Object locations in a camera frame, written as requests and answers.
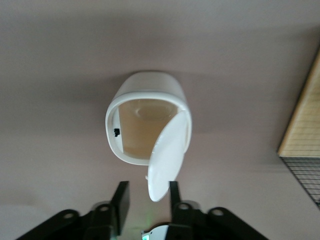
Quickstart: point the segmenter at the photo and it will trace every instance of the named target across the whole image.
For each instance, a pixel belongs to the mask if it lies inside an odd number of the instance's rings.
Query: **screw hole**
[[[108,206],[103,206],[103,207],[100,208],[100,212],[105,212],[105,211],[107,211],[108,209],[109,209]]]
[[[74,215],[73,213],[67,213],[66,215],[63,216],[64,219],[70,219],[72,218]]]
[[[189,205],[188,205],[188,204],[185,204],[185,203],[181,203],[181,204],[179,205],[179,208],[182,209],[182,210],[187,210],[187,209],[189,209]]]
[[[220,209],[213,209],[213,210],[211,211],[211,213],[212,213],[213,215],[216,215],[216,216],[223,216],[223,215],[224,215],[224,212],[221,211]]]

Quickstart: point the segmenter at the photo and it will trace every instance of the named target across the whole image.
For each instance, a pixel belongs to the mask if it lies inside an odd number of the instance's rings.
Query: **wooden panel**
[[[320,157],[320,53],[278,150],[281,157]]]

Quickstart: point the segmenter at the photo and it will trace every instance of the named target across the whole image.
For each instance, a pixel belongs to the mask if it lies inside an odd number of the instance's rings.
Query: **white dispenser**
[[[162,199],[180,171],[192,133],[191,113],[178,81],[156,71],[130,76],[107,109],[105,128],[118,158],[149,166],[150,198]]]

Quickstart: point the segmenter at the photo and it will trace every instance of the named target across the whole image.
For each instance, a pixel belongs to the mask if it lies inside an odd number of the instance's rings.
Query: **black metal grid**
[[[282,160],[320,209],[320,158],[282,157]]]

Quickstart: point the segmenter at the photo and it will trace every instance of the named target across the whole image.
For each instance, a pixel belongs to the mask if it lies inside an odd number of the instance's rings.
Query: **white lid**
[[[148,190],[152,201],[160,201],[180,171],[185,156],[188,117],[179,112],[156,140],[148,167]]]

